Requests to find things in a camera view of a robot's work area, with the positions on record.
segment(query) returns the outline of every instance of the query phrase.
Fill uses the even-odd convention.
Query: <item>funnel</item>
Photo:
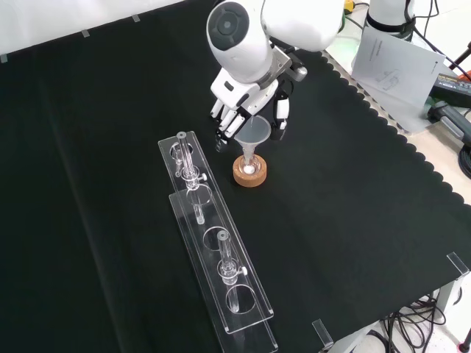
[[[272,132],[270,123],[261,116],[253,116],[237,133],[234,140],[239,142],[244,156],[239,163],[239,171],[243,174],[256,174],[261,169],[261,162],[255,156],[255,147],[264,142]]]

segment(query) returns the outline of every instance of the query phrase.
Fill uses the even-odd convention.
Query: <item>paper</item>
[[[352,77],[422,109],[444,59],[443,55],[366,27]]]

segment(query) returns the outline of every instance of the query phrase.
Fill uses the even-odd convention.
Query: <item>test tube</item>
[[[229,233],[226,230],[221,230],[218,232],[217,237],[219,242],[219,252],[221,254],[222,281],[226,285],[234,285],[237,282],[237,268],[235,267],[236,265],[231,256]],[[227,301],[230,310],[233,313],[238,313],[239,305],[236,287],[227,292]]]
[[[221,253],[222,270],[224,272],[231,271],[233,268],[233,259],[230,253],[229,233],[226,230],[218,232],[219,252]]]
[[[197,192],[191,192],[191,203],[193,204],[194,215],[196,216],[196,222],[198,224],[204,224],[205,216],[203,215],[201,201],[199,200]]]
[[[191,153],[186,140],[186,132],[177,133],[178,143],[180,145],[180,151],[183,157],[183,173],[185,175],[186,187],[188,189],[195,189],[198,187],[198,175],[195,173],[193,167],[193,161],[191,160]]]

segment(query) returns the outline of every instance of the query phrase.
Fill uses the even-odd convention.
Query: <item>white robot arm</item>
[[[217,101],[211,116],[220,121],[219,147],[275,97],[275,122],[281,139],[288,94],[277,78],[287,72],[300,81],[307,74],[292,52],[325,49],[341,24],[344,0],[227,0],[216,5],[207,23],[211,51],[221,71],[211,85]],[[292,46],[276,46],[270,37]]]

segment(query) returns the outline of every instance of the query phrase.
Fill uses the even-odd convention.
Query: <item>clear acrylic stand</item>
[[[273,309],[196,135],[179,132],[159,147],[176,191],[170,202],[223,351],[277,351],[266,322]]]

